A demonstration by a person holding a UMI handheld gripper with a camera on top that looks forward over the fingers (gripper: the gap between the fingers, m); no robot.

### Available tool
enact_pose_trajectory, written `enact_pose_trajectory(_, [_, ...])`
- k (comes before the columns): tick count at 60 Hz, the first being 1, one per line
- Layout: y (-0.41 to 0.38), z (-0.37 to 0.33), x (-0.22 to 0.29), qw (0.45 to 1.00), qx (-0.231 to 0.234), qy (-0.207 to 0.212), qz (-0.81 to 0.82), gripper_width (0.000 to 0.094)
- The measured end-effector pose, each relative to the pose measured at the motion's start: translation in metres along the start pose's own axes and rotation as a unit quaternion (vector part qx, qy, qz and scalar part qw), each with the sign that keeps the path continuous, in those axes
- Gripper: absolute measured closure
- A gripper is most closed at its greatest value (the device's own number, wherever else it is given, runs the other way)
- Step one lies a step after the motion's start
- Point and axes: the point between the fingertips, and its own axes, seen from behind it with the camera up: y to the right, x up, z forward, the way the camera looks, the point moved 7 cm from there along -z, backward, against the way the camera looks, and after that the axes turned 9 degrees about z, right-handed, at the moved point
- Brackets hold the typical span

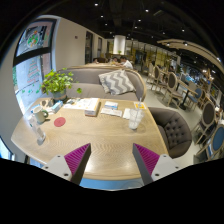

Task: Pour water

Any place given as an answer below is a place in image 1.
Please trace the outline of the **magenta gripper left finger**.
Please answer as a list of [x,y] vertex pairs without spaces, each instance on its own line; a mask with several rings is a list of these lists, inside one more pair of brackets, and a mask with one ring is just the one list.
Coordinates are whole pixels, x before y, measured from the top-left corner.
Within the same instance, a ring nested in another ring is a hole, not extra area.
[[91,144],[88,143],[66,155],[56,155],[42,169],[79,185],[90,155]]

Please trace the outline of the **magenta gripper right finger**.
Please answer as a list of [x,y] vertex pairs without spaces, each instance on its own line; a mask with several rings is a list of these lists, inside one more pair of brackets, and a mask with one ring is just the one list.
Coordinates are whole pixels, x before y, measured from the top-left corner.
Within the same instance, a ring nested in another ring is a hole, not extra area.
[[169,155],[158,155],[136,143],[133,144],[132,153],[140,171],[142,181],[145,185],[181,169],[181,167]]

